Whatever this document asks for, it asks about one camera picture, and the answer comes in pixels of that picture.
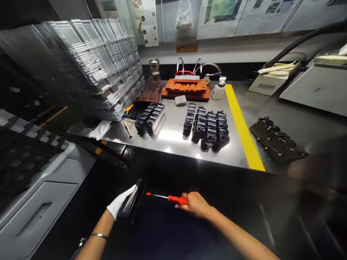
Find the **metal bottle cap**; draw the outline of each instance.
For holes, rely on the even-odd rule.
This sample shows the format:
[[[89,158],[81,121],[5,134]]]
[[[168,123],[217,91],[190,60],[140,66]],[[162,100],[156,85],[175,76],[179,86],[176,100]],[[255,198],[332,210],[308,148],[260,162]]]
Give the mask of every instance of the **metal bottle cap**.
[[[220,81],[220,82],[218,83],[218,86],[219,86],[219,87],[224,87],[224,86],[225,86],[225,81]]]
[[[149,61],[149,65],[150,66],[158,66],[159,65],[159,60],[158,59],[150,60]]]

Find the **bracelet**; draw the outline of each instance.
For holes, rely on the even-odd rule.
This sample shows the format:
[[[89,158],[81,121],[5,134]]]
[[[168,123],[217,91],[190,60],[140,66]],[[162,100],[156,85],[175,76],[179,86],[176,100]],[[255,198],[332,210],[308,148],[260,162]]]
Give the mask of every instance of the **bracelet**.
[[[106,241],[108,240],[108,237],[107,237],[107,236],[105,236],[105,235],[103,235],[103,234],[100,234],[100,233],[91,234],[91,237],[92,237],[92,236],[102,237],[102,238],[106,239]]]

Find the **yellow tape line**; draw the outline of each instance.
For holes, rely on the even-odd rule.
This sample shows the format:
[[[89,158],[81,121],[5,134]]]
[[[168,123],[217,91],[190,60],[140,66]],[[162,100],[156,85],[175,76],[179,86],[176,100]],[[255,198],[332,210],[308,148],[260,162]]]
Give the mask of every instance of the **yellow tape line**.
[[[107,141],[101,141],[104,145],[106,145],[107,144]],[[100,155],[100,153],[102,152],[102,149],[101,148],[97,148],[96,150],[95,150],[95,153],[97,154],[97,155]]]
[[[245,119],[243,118],[239,103],[237,102],[234,90],[230,84],[226,85],[226,94],[229,101],[232,116],[234,117],[236,129],[239,133],[239,137],[245,151],[248,166],[253,170],[265,171],[264,165],[259,156],[256,145],[250,135]]]
[[[47,119],[46,120],[46,122],[49,122],[49,121],[51,121],[53,118],[55,118],[57,115],[59,115],[61,112],[63,112],[65,109],[67,109],[68,107],[66,106],[66,107],[64,107],[64,108],[62,108],[61,110],[59,110],[57,113],[55,113],[54,115],[52,115],[49,119]],[[40,127],[43,127],[43,126],[45,126],[47,123],[42,123],[41,125],[40,125]]]

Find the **white dispensing bottle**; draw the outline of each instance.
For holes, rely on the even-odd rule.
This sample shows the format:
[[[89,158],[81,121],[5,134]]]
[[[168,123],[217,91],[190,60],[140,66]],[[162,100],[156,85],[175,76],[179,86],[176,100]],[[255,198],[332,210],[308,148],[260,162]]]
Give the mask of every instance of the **white dispensing bottle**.
[[[213,99],[221,99],[224,96],[226,79],[227,78],[225,76],[221,76],[219,78],[219,83],[215,85],[213,88],[213,92],[212,92]]]

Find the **red screwdriver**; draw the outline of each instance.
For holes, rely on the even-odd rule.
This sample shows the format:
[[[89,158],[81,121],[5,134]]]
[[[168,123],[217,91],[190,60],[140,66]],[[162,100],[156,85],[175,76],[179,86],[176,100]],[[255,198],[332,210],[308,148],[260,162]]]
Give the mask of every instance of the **red screwdriver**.
[[[166,196],[162,196],[162,195],[158,195],[158,194],[152,194],[150,192],[147,192],[146,195],[164,198],[164,199],[167,199],[168,201],[177,202],[181,205],[188,205],[187,199],[182,198],[182,197],[175,197],[175,196],[170,196],[170,195],[168,197],[166,197]]]

